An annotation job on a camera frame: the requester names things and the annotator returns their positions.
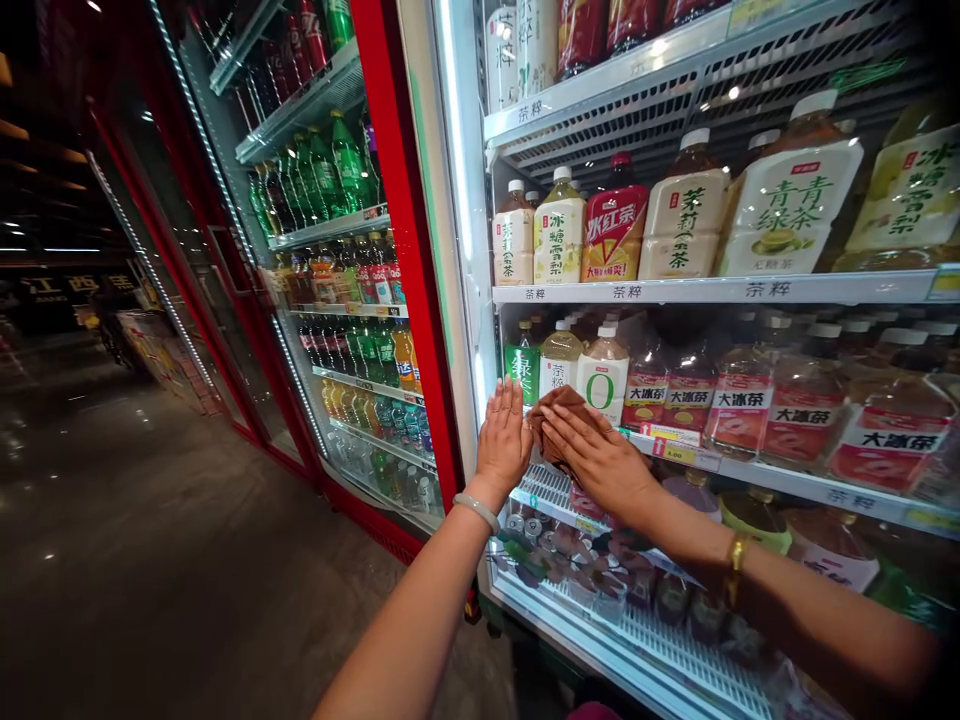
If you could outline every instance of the juice bottle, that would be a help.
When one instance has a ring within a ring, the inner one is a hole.
[[[533,285],[533,206],[523,197],[523,180],[511,180],[507,190],[493,216],[493,283]]]
[[[830,121],[836,90],[793,108],[790,124],[730,189],[721,277],[813,272],[863,158]]]
[[[623,427],[642,432],[644,424],[660,423],[670,386],[670,368],[661,348],[661,340],[650,332],[644,347],[633,353],[627,375],[627,395],[623,401]]]
[[[880,572],[873,550],[853,530],[853,513],[819,507],[785,510],[783,517],[793,537],[791,560],[858,593]]]
[[[564,385],[577,386],[577,363],[583,343],[570,332],[570,323],[557,320],[556,332],[540,346],[540,397]]]
[[[670,368],[663,424],[699,433],[707,425],[716,387],[717,366],[710,360],[704,338],[699,345],[682,350]]]
[[[534,214],[534,285],[580,282],[586,203],[570,187],[572,177],[568,167],[554,170],[553,190]]]
[[[926,339],[920,330],[902,328],[884,335],[895,332]],[[923,348],[905,347],[885,374],[852,380],[821,472],[887,492],[910,492],[923,462],[940,447],[957,414],[949,396],[926,378],[941,367],[942,360]]]
[[[540,396],[540,348],[530,332],[532,323],[520,321],[520,336],[516,344],[507,342],[503,350],[503,367],[514,382],[523,388],[523,404],[535,405]]]
[[[707,154],[710,131],[680,140],[680,154],[653,186],[640,253],[641,280],[709,277],[730,176]]]
[[[637,279],[649,193],[634,180],[630,153],[616,153],[610,165],[606,190],[587,203],[587,241],[580,282]]]
[[[734,346],[719,363],[706,430],[708,448],[738,460],[757,456],[773,399],[773,363],[756,347],[753,316],[740,313]]]
[[[835,365],[839,336],[839,325],[815,323],[800,353],[776,363],[773,406],[760,449],[764,462],[801,472],[813,469],[843,404]]]
[[[601,327],[597,339],[587,346],[577,368],[577,392],[587,405],[598,410],[613,427],[623,416],[630,355],[614,338],[616,328]]]
[[[960,124],[949,99],[910,105],[887,133],[834,272],[936,267],[960,218]]]

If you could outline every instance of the shiny tiled floor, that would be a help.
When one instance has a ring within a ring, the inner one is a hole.
[[[307,718],[402,566],[225,421],[68,355],[0,392],[0,717]],[[464,624],[434,716],[563,717],[530,702]]]

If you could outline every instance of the beverage bottle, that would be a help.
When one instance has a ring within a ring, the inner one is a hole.
[[[960,218],[960,123],[952,102],[910,105],[887,133],[866,198],[834,272],[936,267]]]
[[[517,7],[517,75],[520,99],[553,85],[557,76],[559,34],[556,0],[526,0]]]
[[[630,153],[616,153],[610,166],[606,189],[587,203],[587,241],[580,282],[637,279],[650,193],[636,184]]]
[[[302,133],[296,133],[294,140],[294,159],[293,172],[296,173],[297,189],[302,193],[301,207],[307,212],[309,224],[316,225],[320,222],[326,222],[330,219],[330,209],[327,207],[326,200],[320,192],[317,185],[317,179],[314,176],[313,158],[310,154],[310,143]]]
[[[793,543],[787,557],[862,593],[880,572],[876,554],[853,529],[857,516],[838,508],[785,510]]]
[[[513,105],[520,92],[513,36],[517,9],[501,5],[490,14],[485,27],[487,112],[494,113]]]
[[[708,448],[738,460],[752,460],[760,451],[773,399],[773,363],[756,346],[754,316],[739,314],[734,346],[718,363],[705,433]]]
[[[413,339],[406,321],[397,320],[393,333],[393,356],[397,365],[397,374],[400,376],[400,387],[409,392],[416,392],[417,379],[413,373]]]
[[[403,424],[406,428],[404,445],[409,446],[414,452],[423,452],[423,441],[420,439],[420,423],[417,417],[417,406],[408,404],[404,413]]]
[[[890,333],[926,340],[920,330],[890,328],[884,335]],[[898,351],[886,372],[850,381],[821,473],[898,495],[913,489],[957,414],[950,397],[927,379],[943,361],[920,347],[922,342]]]
[[[533,207],[523,197],[523,180],[511,180],[509,194],[493,216],[493,282],[533,284]]]
[[[570,168],[553,171],[555,185],[534,214],[533,282],[554,285],[580,281],[586,203],[570,187]]]
[[[327,17],[327,31],[334,54],[353,39],[353,15],[349,0],[323,0],[323,13]]]
[[[373,269],[379,264],[373,238],[380,237],[380,233],[370,233],[370,240],[363,235],[354,238],[357,248],[357,285],[360,288],[360,302],[370,305],[377,304],[377,285],[373,279]]]
[[[577,386],[577,363],[583,343],[570,332],[570,323],[557,320],[556,332],[540,345],[540,397],[564,385]]]
[[[684,135],[667,176],[650,192],[641,280],[711,274],[730,176],[707,153],[709,140],[707,128]]]
[[[331,110],[330,117],[333,118],[333,142],[331,143],[333,160],[340,175],[340,187],[343,189],[347,212],[358,212],[364,208],[366,193],[364,178],[361,175],[364,172],[363,160],[360,158],[357,143],[354,142],[343,120],[343,113],[339,110]]]
[[[642,432],[644,424],[663,420],[664,403],[670,387],[670,368],[660,337],[650,332],[645,347],[633,353],[627,375],[627,395],[621,424]]]
[[[313,178],[313,184],[310,187],[315,188],[320,194],[331,220],[352,212],[347,208],[343,191],[340,188],[340,174],[334,161],[333,152],[323,141],[320,128],[316,125],[310,125],[307,127],[307,131],[309,133],[310,167],[312,168],[310,177]]]
[[[587,346],[577,368],[577,392],[613,427],[623,416],[630,365],[629,353],[614,339],[616,333],[610,326],[597,330],[597,339]]]
[[[836,90],[793,108],[790,124],[730,188],[716,274],[813,272],[863,147],[830,120]]]
[[[836,371],[839,325],[815,323],[798,354],[782,356],[773,371],[773,405],[760,458],[771,465],[810,471],[830,440],[843,404]]]
[[[521,320],[517,343],[508,340],[503,351],[504,370],[523,388],[524,405],[535,405],[540,399],[540,348],[531,338],[530,327],[529,320]]]

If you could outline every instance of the glass refrigerator door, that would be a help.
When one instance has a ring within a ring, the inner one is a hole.
[[[400,5],[461,425],[573,385],[668,492],[945,632],[960,125],[910,3]],[[484,595],[658,714],[842,716],[554,467],[500,518]]]
[[[444,443],[434,453],[432,430],[446,425],[437,420],[443,349],[430,342],[436,311],[418,305],[429,302],[420,290],[432,270],[408,245],[419,233],[401,220],[411,214],[408,178],[388,169],[402,164],[400,148],[391,140],[378,149],[371,119],[378,102],[381,117],[396,112],[392,85],[365,86],[343,3],[323,12],[320,3],[263,0],[220,15],[187,3],[166,22],[150,5],[325,469],[421,537],[432,532],[455,492],[452,461],[443,491],[437,471],[441,452],[453,450]]]

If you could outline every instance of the green soda bottle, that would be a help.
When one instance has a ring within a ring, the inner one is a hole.
[[[327,16],[330,44],[336,52],[350,42],[354,35],[350,0],[323,0],[323,12]]]
[[[340,186],[343,188],[347,211],[358,212],[363,209],[367,195],[363,158],[343,120],[343,113],[331,110],[330,117],[333,118],[333,159],[340,173]]]
[[[503,368],[523,388],[523,404],[535,405],[540,399],[540,348],[530,338],[532,323],[520,321],[520,340],[503,351]]]
[[[307,130],[309,137],[309,157],[313,167],[313,184],[323,198],[330,218],[340,217],[350,212],[340,189],[339,173],[333,159],[333,152],[320,136],[320,128],[310,125]]]

